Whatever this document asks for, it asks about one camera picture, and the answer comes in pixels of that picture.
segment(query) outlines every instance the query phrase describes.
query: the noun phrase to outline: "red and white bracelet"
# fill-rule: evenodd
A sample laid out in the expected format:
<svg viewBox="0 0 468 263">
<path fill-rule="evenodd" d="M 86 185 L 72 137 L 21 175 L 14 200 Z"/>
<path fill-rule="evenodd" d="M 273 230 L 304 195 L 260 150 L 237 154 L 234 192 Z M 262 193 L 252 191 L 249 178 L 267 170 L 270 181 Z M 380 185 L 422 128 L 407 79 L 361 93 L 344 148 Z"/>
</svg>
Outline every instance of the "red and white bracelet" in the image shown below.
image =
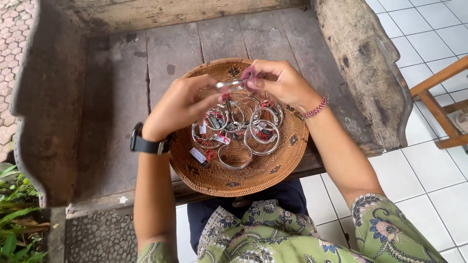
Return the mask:
<svg viewBox="0 0 468 263">
<path fill-rule="evenodd" d="M 327 97 L 322 97 L 322 102 L 320 102 L 320 104 L 317 106 L 317 108 L 307 112 L 307 113 L 300 113 L 299 114 L 299 118 L 301 120 L 305 120 L 305 119 L 308 119 L 310 117 L 313 117 L 315 115 L 317 115 L 319 112 L 322 111 L 323 108 L 325 108 L 325 105 L 327 105 L 328 103 L 328 98 Z"/>
</svg>

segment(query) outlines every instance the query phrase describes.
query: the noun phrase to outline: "white tile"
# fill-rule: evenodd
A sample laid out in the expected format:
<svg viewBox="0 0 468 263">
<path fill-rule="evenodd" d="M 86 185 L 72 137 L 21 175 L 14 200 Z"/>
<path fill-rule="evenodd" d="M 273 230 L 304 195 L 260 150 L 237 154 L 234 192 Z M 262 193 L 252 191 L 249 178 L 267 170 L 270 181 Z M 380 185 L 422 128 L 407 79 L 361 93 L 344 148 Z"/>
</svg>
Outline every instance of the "white tile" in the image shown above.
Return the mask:
<svg viewBox="0 0 468 263">
<path fill-rule="evenodd" d="M 396 206 L 437 251 L 455 246 L 427 195 L 401 201 Z"/>
<path fill-rule="evenodd" d="M 466 0 L 450 0 L 445 2 L 448 8 L 460 19 L 463 23 L 468 23 L 468 1 Z"/>
<path fill-rule="evenodd" d="M 446 150 L 428 141 L 402 149 L 426 192 L 466 181 Z"/>
<path fill-rule="evenodd" d="M 455 53 L 455 55 L 461 55 L 468 52 L 468 28 L 464 25 L 438 29 L 436 32 Z"/>
<path fill-rule="evenodd" d="M 366 0 L 366 2 L 376 14 L 385 12 L 385 9 L 380 4 L 379 0 Z"/>
<path fill-rule="evenodd" d="M 448 7 L 440 2 L 437 4 L 417 7 L 417 10 L 423 15 L 426 21 L 433 29 L 445 28 L 454 25 L 460 25 L 461 21 L 448 9 Z"/>
<path fill-rule="evenodd" d="M 468 89 L 452 92 L 452 93 L 450 93 L 450 96 L 452 96 L 452 98 L 453 98 L 453 100 L 455 102 L 461 102 L 461 101 L 464 101 L 464 100 L 468 100 Z"/>
<path fill-rule="evenodd" d="M 190 245 L 190 227 L 187 217 L 187 206 L 176 209 L 177 220 L 177 257 L 180 263 L 188 263 L 197 260 L 197 255 Z"/>
<path fill-rule="evenodd" d="M 400 68 L 400 72 L 402 73 L 402 76 L 405 78 L 408 88 L 412 88 L 416 86 L 417 84 L 423 82 L 429 77 L 432 77 L 433 75 L 432 71 L 424 63 Z M 433 96 L 447 93 L 447 91 L 444 89 L 444 87 L 441 84 L 438 84 L 435 87 L 432 87 L 431 89 L 429 89 L 429 92 Z"/>
<path fill-rule="evenodd" d="M 440 0 L 410 0 L 410 1 L 416 7 L 422 6 L 422 5 L 429 5 L 433 3 L 440 3 Z"/>
<path fill-rule="evenodd" d="M 435 31 L 419 33 L 407 36 L 407 38 L 425 62 L 454 56 Z"/>
<path fill-rule="evenodd" d="M 377 14 L 385 33 L 389 38 L 402 37 L 403 33 L 387 13 Z"/>
<path fill-rule="evenodd" d="M 422 58 L 411 46 L 406 37 L 392 38 L 392 42 L 400 53 L 400 59 L 396 62 L 398 67 L 412 66 L 423 63 Z"/>
<path fill-rule="evenodd" d="M 449 94 L 444 94 L 440 96 L 435 96 L 434 97 L 436 101 L 440 104 L 440 106 L 444 107 L 450 104 L 455 103 L 452 99 L 452 97 Z M 426 105 L 422 101 L 417 101 L 415 102 L 418 109 L 421 111 L 421 113 L 424 115 L 426 118 L 427 122 L 429 125 L 432 127 L 432 129 L 436 132 L 437 137 L 441 138 L 444 136 L 447 136 L 445 133 L 444 129 L 440 126 L 440 124 L 437 122 L 437 120 L 434 118 L 432 113 L 427 109 Z M 452 121 L 455 120 L 456 113 L 452 113 L 449 115 L 449 118 L 451 118 Z"/>
<path fill-rule="evenodd" d="M 387 197 L 393 202 L 424 194 L 424 189 L 401 150 L 369 158 Z"/>
<path fill-rule="evenodd" d="M 317 232 L 323 240 L 345 248 L 348 247 L 338 220 L 317 226 Z"/>
<path fill-rule="evenodd" d="M 359 246 L 358 246 L 358 243 L 356 242 L 356 230 L 352 222 L 352 217 L 340 219 L 340 222 L 341 222 L 341 226 L 343 227 L 344 237 L 346 238 L 347 234 L 349 236 L 348 243 L 351 246 L 351 249 L 354 249 L 355 251 L 359 251 Z"/>
<path fill-rule="evenodd" d="M 316 225 L 338 219 L 320 175 L 300 179 L 307 200 L 307 211 Z"/>
<path fill-rule="evenodd" d="M 327 188 L 328 194 L 330 195 L 331 202 L 335 208 L 336 213 L 338 214 L 338 218 L 343 218 L 351 215 L 351 211 L 346 204 L 343 196 L 341 195 L 340 191 L 330 179 L 330 176 L 325 173 L 321 174 L 322 179 L 325 182 L 325 187 Z"/>
<path fill-rule="evenodd" d="M 463 255 L 463 258 L 465 258 L 465 261 L 468 262 L 468 245 L 461 246 L 458 249 L 460 250 L 460 253 Z"/>
<path fill-rule="evenodd" d="M 428 195 L 455 244 L 468 243 L 468 227 L 465 227 L 465 219 L 468 218 L 468 183 L 457 184 Z"/>
<path fill-rule="evenodd" d="M 466 154 L 463 146 L 448 148 L 447 151 L 458 166 L 458 169 L 460 169 L 461 173 L 468 180 L 468 154 Z"/>
<path fill-rule="evenodd" d="M 443 70 L 444 68 L 450 66 L 453 62 L 457 60 L 458 60 L 457 57 L 451 57 L 451 58 L 445 58 L 445 59 L 427 62 L 427 65 L 432 70 L 432 72 L 437 73 Z M 447 79 L 446 81 L 442 82 L 442 85 L 444 86 L 447 92 L 455 92 L 458 90 L 466 89 L 468 88 L 467 75 L 468 75 L 468 70 L 464 70 L 463 72 L 460 72 L 459 74 L 453 76 L 452 78 Z"/>
<path fill-rule="evenodd" d="M 413 7 L 409 0 L 379 0 L 379 2 L 387 12 Z"/>
<path fill-rule="evenodd" d="M 440 255 L 448 263 L 465 263 L 465 261 L 463 260 L 463 257 L 461 257 L 460 251 L 458 251 L 458 248 L 453 248 L 453 249 L 441 252 Z"/>
<path fill-rule="evenodd" d="M 388 13 L 405 35 L 432 30 L 416 8 L 398 10 Z"/>
<path fill-rule="evenodd" d="M 437 135 L 432 131 L 429 123 L 424 119 L 423 114 L 421 114 L 415 104 L 408 118 L 405 131 L 408 146 L 437 138 Z"/>
</svg>

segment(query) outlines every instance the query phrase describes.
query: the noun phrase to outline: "wooden seat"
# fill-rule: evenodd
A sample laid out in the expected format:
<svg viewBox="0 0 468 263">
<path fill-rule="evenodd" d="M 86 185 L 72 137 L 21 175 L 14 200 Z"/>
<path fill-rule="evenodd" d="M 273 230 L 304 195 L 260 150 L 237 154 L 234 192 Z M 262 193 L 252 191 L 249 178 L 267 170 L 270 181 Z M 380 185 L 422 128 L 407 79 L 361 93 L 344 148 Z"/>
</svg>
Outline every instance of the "wooden seat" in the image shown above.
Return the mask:
<svg viewBox="0 0 468 263">
<path fill-rule="evenodd" d="M 449 137 L 448 139 L 436 142 L 436 145 L 439 149 L 446 149 L 468 144 L 468 134 L 462 134 L 461 131 L 447 116 L 450 113 L 468 109 L 468 100 L 441 107 L 440 104 L 434 99 L 434 96 L 432 96 L 432 94 L 429 92 L 429 89 L 442 83 L 443 81 L 446 81 L 447 79 L 450 79 L 465 69 L 468 69 L 468 55 L 410 89 L 411 96 L 413 98 L 416 96 L 421 98 L 426 107 L 429 109 L 429 111 L 432 113 L 432 115 L 435 117 L 440 126 L 442 126 Z"/>
</svg>

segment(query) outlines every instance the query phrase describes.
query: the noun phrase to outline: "finger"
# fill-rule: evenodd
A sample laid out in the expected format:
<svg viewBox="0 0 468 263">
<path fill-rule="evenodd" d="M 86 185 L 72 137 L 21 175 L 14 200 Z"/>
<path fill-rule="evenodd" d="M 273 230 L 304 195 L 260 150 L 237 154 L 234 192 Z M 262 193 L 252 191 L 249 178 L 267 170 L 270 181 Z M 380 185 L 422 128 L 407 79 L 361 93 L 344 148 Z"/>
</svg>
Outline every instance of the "finger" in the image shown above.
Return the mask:
<svg viewBox="0 0 468 263">
<path fill-rule="evenodd" d="M 186 79 L 186 81 L 187 81 L 187 86 L 192 91 L 197 91 L 207 86 L 215 87 L 216 83 L 220 82 L 217 78 L 212 77 L 208 74 L 191 77 L 191 78 Z"/>
<path fill-rule="evenodd" d="M 269 61 L 263 59 L 256 59 L 252 66 L 255 68 L 257 73 L 271 73 L 275 76 L 279 76 L 285 69 L 291 65 L 286 61 Z"/>
<path fill-rule="evenodd" d="M 209 109 L 213 108 L 219 103 L 223 103 L 227 99 L 227 94 L 213 94 L 191 106 L 189 106 L 189 114 L 199 118 Z"/>
<path fill-rule="evenodd" d="M 253 79 L 247 81 L 247 87 L 250 92 L 256 91 L 258 89 L 263 89 L 269 93 L 275 94 L 275 90 L 278 89 L 280 83 L 276 81 L 270 81 L 265 79 Z"/>
</svg>

